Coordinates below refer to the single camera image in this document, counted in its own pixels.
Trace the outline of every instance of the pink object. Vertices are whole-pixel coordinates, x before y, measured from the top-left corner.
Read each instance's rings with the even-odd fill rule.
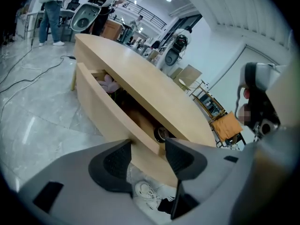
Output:
[[[108,74],[105,75],[104,81],[98,81],[101,87],[107,93],[114,93],[116,90],[120,88],[120,85],[117,82],[113,82],[113,78]]]
[[[245,89],[244,90],[244,98],[245,99],[249,99],[250,98],[250,90],[249,89]]]

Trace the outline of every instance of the blue jeans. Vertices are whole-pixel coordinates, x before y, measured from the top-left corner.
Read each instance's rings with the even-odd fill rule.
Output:
[[[44,43],[47,39],[47,27],[50,23],[51,34],[53,37],[53,42],[59,42],[59,29],[58,29],[58,21],[60,18],[60,1],[50,1],[45,3],[45,13],[43,20],[39,27],[39,42]]]
[[[130,38],[131,38],[132,35],[133,35],[133,31],[132,30],[128,31],[127,35],[126,35],[126,38],[124,39],[123,44],[129,43],[129,40],[130,40]]]

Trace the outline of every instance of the white robot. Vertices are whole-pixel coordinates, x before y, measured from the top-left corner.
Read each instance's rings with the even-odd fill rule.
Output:
[[[161,55],[156,67],[163,73],[168,74],[173,65],[178,61],[180,55],[186,50],[187,45],[191,42],[191,27],[177,29],[169,41],[164,53]]]
[[[71,29],[76,32],[86,30],[95,21],[101,11],[101,7],[107,7],[115,0],[89,0],[79,6],[71,21]]]

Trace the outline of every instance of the desk leg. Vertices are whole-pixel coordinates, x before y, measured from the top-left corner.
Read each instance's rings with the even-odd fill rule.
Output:
[[[62,31],[61,31],[61,34],[60,34],[60,40],[63,41],[63,36],[65,35],[65,25],[62,24]]]
[[[72,36],[73,36],[73,30],[71,29],[71,34],[70,34],[70,39],[69,39],[69,42],[71,42],[71,40],[72,40]]]
[[[75,68],[75,71],[73,73],[73,78],[72,78],[72,82],[71,82],[71,91],[74,91],[75,84],[76,84],[76,68]]]

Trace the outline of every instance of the table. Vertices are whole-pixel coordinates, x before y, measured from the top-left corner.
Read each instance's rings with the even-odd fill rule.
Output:
[[[38,12],[30,12],[30,13],[28,13],[27,14],[27,17],[26,17],[26,23],[25,23],[25,30],[24,30],[24,38],[23,39],[26,39],[27,38],[27,36],[28,36],[28,32],[33,32],[33,34],[35,33],[35,29],[36,29],[36,26],[37,26],[37,22],[38,22],[38,19],[39,19],[39,17],[43,17],[44,16],[44,13],[45,13],[45,11],[43,10],[43,11],[38,11]],[[69,9],[61,9],[60,10],[60,16],[61,17],[73,17],[73,15],[75,14],[75,12],[74,11],[72,11],[72,10],[69,10]],[[34,16],[35,15],[35,19],[34,19],[34,27],[33,27],[33,29],[30,29],[29,30],[29,23],[30,23],[30,17],[31,16]],[[63,37],[63,35],[64,35],[64,31],[65,31],[65,25],[63,25],[63,31],[62,31],[62,33],[61,33],[61,38]]]
[[[127,115],[99,86],[95,76],[108,73],[144,111],[176,138],[215,147],[215,139],[197,105],[169,77],[131,49],[103,37],[76,34],[78,100],[107,141],[132,140],[132,163],[159,182],[176,187],[177,179],[148,116]]]

